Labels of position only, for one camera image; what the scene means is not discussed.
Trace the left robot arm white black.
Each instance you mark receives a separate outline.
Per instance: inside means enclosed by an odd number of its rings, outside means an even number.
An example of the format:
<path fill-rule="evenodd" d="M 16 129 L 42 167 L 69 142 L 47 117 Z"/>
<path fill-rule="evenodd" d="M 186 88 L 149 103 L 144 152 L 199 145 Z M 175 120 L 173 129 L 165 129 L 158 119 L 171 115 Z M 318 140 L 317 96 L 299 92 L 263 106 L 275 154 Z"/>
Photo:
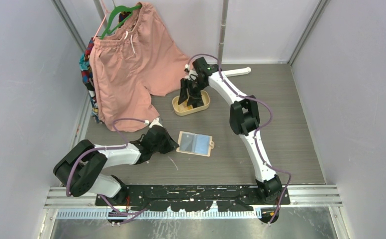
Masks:
<path fill-rule="evenodd" d="M 155 153 L 166 154 L 178 147 L 160 125 L 152 126 L 139 139 L 123 145 L 94 145 L 84 139 L 55 165 L 53 174 L 66 186 L 68 196 L 95 193 L 120 206 L 127 199 L 127 186 L 116 176 L 103 175 L 102 170 L 118 165 L 141 164 Z"/>

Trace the grey VIP credit card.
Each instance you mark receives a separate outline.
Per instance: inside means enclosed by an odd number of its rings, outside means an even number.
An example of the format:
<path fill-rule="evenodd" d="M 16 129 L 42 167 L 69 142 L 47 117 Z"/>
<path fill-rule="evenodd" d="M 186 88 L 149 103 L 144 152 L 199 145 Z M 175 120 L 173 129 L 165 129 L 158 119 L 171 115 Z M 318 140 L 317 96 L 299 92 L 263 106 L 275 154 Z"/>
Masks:
<path fill-rule="evenodd" d="M 179 149 L 182 152 L 193 152 L 195 147 L 196 135 L 183 132 L 180 136 Z"/>

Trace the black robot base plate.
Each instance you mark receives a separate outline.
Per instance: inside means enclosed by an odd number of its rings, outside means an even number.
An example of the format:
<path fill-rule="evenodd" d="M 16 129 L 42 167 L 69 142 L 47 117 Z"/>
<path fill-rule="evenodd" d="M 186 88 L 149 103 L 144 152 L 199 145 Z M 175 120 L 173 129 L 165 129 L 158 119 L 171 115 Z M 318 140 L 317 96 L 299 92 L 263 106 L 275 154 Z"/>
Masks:
<path fill-rule="evenodd" d="M 206 212 L 216 204 L 219 212 L 242 212 L 258 205 L 273 208 L 278 202 L 290 204 L 288 194 L 282 196 L 278 191 L 266 196 L 258 185 L 125 185 L 113 198 L 97 197 L 95 205 L 129 206 L 134 211 Z"/>

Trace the beige leather card holder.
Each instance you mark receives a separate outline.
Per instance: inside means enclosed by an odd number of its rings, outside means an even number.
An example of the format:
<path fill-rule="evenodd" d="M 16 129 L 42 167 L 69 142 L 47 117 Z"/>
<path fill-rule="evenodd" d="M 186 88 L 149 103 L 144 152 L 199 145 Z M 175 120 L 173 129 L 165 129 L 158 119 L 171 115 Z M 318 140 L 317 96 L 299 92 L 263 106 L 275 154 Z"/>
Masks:
<path fill-rule="evenodd" d="M 183 132 L 185 132 L 185 131 L 180 131 L 177 144 L 180 143 L 180 136 Z M 180 149 L 179 149 L 180 146 L 179 146 L 176 149 L 176 152 L 191 154 L 191 155 L 199 155 L 199 156 L 204 156 L 204 157 L 210 157 L 211 151 L 214 149 L 214 146 L 215 146 L 215 143 L 213 141 L 213 137 L 210 135 L 203 135 L 203 134 L 196 134 L 196 133 L 191 133 L 191 134 L 196 135 L 194 151 L 193 152 L 182 152 L 182 151 L 180 151 Z"/>

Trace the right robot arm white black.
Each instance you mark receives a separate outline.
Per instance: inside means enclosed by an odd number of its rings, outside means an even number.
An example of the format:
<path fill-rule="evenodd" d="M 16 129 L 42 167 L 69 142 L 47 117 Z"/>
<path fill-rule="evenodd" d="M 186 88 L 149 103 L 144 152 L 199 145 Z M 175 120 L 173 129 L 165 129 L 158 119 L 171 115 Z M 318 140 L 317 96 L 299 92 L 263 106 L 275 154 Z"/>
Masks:
<path fill-rule="evenodd" d="M 243 141 L 252 161 L 259 200 L 266 205 L 283 197 L 284 188 L 277 170 L 270 164 L 260 134 L 261 103 L 253 95 L 240 91 L 222 72 L 220 65 L 207 63 L 206 54 L 197 54 L 185 65 L 186 76 L 181 79 L 178 105 L 187 108 L 204 106 L 202 90 L 211 87 L 230 106 L 229 124 L 235 135 Z"/>

